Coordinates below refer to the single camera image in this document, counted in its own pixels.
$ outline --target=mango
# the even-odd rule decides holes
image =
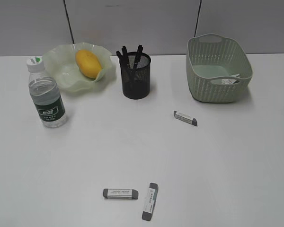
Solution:
[[[95,79],[102,70],[97,56],[88,50],[77,51],[76,63],[80,71],[89,78]]]

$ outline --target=pen holder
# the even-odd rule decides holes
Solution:
[[[133,69],[134,59],[137,52],[129,52],[128,60],[130,68],[120,63],[123,94],[130,99],[141,99],[150,92],[151,58],[141,53],[141,59],[137,68]]]

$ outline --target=bottle label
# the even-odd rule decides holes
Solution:
[[[42,121],[53,122],[59,120],[65,113],[61,96],[57,101],[49,105],[37,105],[35,104],[37,111]]]

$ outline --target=plastic basket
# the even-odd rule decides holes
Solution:
[[[252,78],[250,63],[233,39],[216,34],[192,38],[187,44],[186,74],[192,96],[201,102],[233,102]]]

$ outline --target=plastic bottle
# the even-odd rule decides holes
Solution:
[[[56,128],[67,122],[67,115],[54,78],[45,70],[42,58],[27,60],[28,88],[44,126]]]

